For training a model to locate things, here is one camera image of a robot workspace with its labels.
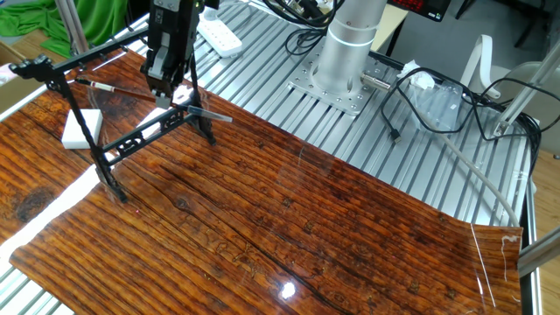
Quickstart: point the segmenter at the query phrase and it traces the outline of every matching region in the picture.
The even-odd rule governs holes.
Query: black tripod leg
[[[57,85],[56,87],[53,88],[59,89],[62,95],[68,100],[68,103],[70,104],[70,108],[72,109],[72,112],[76,117],[76,121],[81,127],[81,132],[83,133],[87,143],[89,144],[89,149],[91,150],[91,156],[94,159],[99,180],[103,184],[108,186],[121,202],[126,202],[128,200],[126,194],[124,194],[123,189],[116,181],[115,177],[113,177],[113,175],[111,174],[109,161],[105,158],[103,149],[97,146],[97,144],[94,141],[94,138],[91,136],[91,132],[89,131],[88,126],[86,125],[86,120],[84,119],[84,116],[81,114],[80,107],[78,106],[78,103],[74,99],[74,95],[72,94],[72,91],[68,86],[64,74],[62,74],[53,82]]]

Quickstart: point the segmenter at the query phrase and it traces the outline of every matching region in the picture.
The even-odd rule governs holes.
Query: wood grain surface
[[[115,57],[86,75],[147,93],[142,58]],[[104,143],[153,109],[73,88],[80,105],[103,111]],[[125,159],[114,169],[124,205],[100,185],[73,185],[86,197],[10,262],[79,314],[521,312],[520,228],[455,220],[214,94],[203,99],[234,118],[214,123],[216,146],[185,125]],[[81,175],[88,152],[58,143],[67,110],[49,92],[2,123],[4,239],[72,182],[94,180]],[[20,217],[22,207],[32,211]]]
[[[541,150],[533,171],[536,185],[535,219],[538,238],[560,226],[560,161]],[[540,268],[542,314],[556,315],[560,310],[560,256]]]

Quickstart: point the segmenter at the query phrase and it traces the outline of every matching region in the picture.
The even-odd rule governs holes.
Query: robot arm
[[[148,47],[141,71],[156,105],[167,109],[173,92],[188,71],[196,40],[199,13],[205,5],[218,9],[219,0],[153,0],[150,4]]]

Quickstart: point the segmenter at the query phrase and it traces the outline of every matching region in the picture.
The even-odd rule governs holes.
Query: black metal stand
[[[210,119],[187,114],[186,112],[188,106],[202,107],[200,103],[198,84],[196,82],[197,76],[194,58],[192,58],[191,62],[193,91],[190,100],[179,104],[176,108],[166,111],[162,115],[132,130],[126,135],[121,136],[112,143],[103,147],[95,143],[93,137],[91,136],[91,132],[86,125],[86,121],[81,114],[78,102],[74,99],[74,95],[72,94],[64,73],[74,67],[84,67],[84,63],[91,60],[104,58],[105,53],[113,52],[118,48],[122,48],[126,51],[126,47],[124,47],[124,45],[145,36],[146,31],[147,30],[133,31],[131,34],[128,34],[123,38],[113,40],[105,45],[100,45],[89,52],[85,52],[79,56],[68,59],[56,66],[53,66],[51,60],[43,54],[34,60],[26,59],[19,65],[10,65],[10,70],[14,74],[18,74],[24,79],[33,78],[37,81],[44,82],[50,90],[60,93],[62,97],[67,99],[70,104],[70,108],[76,117],[76,121],[80,125],[81,131],[89,144],[91,156],[94,160],[95,166],[97,167],[96,171],[100,181],[108,186],[121,202],[126,202],[127,197],[122,187],[111,174],[111,166],[123,161],[126,157],[176,129],[183,123],[191,124],[203,137],[208,140],[211,145],[216,144],[216,139],[212,133],[212,122]],[[159,126],[158,131],[149,136],[144,136],[143,131],[154,125]],[[108,161],[105,153],[113,149],[118,152],[118,156]]]

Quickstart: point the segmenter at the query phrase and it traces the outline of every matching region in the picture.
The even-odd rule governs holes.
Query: metal pole
[[[555,228],[542,239],[521,251],[517,262],[519,277],[530,274],[558,255],[560,255],[560,227]]]
[[[78,11],[74,5],[74,0],[55,0],[56,6],[59,8],[60,18],[66,28],[70,47],[74,53],[85,53],[89,49],[88,41],[81,28]]]

